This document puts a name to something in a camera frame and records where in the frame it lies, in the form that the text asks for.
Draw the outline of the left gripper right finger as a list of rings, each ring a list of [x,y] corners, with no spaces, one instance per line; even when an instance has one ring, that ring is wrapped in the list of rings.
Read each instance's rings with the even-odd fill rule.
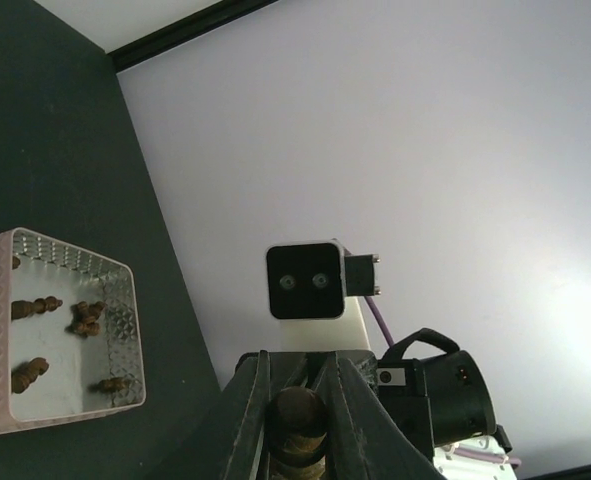
[[[355,364],[337,353],[324,363],[330,479],[440,479],[397,428]]]

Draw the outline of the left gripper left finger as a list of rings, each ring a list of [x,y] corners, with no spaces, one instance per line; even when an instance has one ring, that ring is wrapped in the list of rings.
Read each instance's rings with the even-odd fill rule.
[[[244,359],[216,404],[208,426],[210,479],[257,477],[269,396],[269,354],[260,351]]]

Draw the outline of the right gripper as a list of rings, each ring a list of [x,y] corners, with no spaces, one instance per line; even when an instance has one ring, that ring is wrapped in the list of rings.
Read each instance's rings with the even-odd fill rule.
[[[361,380],[369,390],[378,397],[377,368],[375,355],[369,350],[339,350],[335,354],[340,359],[351,362]],[[270,352],[266,350],[249,352],[240,357],[234,373],[234,395],[247,399],[256,383],[257,369],[260,360],[268,361],[265,372],[267,381],[261,380],[260,385],[269,397],[288,386],[305,386],[314,390],[321,384],[322,367],[330,351],[318,352]]]

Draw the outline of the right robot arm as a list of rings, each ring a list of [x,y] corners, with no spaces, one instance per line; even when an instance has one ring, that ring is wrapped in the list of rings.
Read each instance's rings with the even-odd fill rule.
[[[511,470],[490,393],[472,356],[423,328],[376,356],[357,334],[290,327],[281,352],[243,355],[225,479],[442,479],[462,458]]]

